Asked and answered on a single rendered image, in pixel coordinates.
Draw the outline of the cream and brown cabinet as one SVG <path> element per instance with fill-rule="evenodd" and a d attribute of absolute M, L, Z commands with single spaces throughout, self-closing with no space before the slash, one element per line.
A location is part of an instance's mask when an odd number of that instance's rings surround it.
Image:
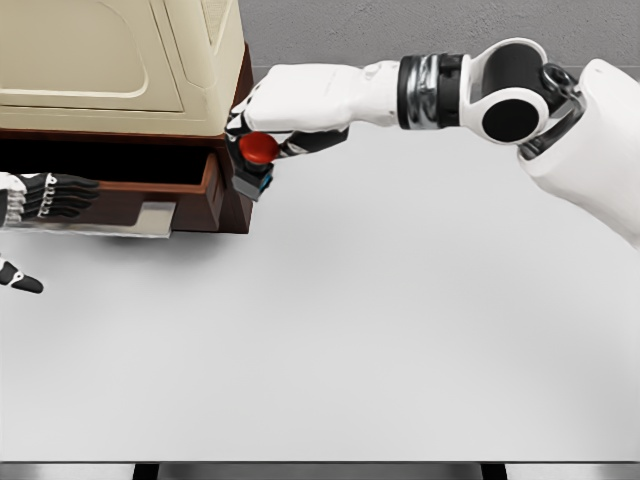
<path fill-rule="evenodd" d="M 238 0 L 0 0 L 0 171 L 200 183 L 244 234 L 223 129 L 253 75 Z"/>

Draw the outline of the red button switch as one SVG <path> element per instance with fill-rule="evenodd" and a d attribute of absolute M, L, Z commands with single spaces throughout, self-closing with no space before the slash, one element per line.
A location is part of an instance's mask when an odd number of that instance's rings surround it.
<path fill-rule="evenodd" d="M 280 153 L 278 142 L 269 134 L 253 132 L 232 143 L 233 187 L 252 201 L 258 201 L 273 180 L 273 162 Z"/>

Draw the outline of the brown cabinet drawer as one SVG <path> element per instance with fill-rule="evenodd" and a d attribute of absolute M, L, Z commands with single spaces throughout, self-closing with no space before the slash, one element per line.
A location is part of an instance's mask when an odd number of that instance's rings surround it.
<path fill-rule="evenodd" d="M 100 197 L 78 217 L 36 219 L 6 231 L 167 238 L 173 232 L 216 232 L 224 196 L 217 155 L 204 163 L 200 183 L 103 182 Z"/>

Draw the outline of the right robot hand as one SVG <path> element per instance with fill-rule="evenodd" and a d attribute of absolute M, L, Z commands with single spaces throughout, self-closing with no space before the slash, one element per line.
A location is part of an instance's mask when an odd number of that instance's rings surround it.
<path fill-rule="evenodd" d="M 356 67 L 333 64 L 273 67 L 231 110 L 225 128 L 229 148 L 253 132 L 269 134 L 278 142 L 277 158 L 344 141 L 355 121 L 353 101 L 361 73 Z"/>

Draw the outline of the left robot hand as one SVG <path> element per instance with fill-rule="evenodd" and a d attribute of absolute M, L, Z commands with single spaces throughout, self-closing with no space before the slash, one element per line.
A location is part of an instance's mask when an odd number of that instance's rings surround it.
<path fill-rule="evenodd" d="M 0 172 L 0 229 L 48 217 L 75 218 L 99 197 L 99 182 L 44 172 Z"/>

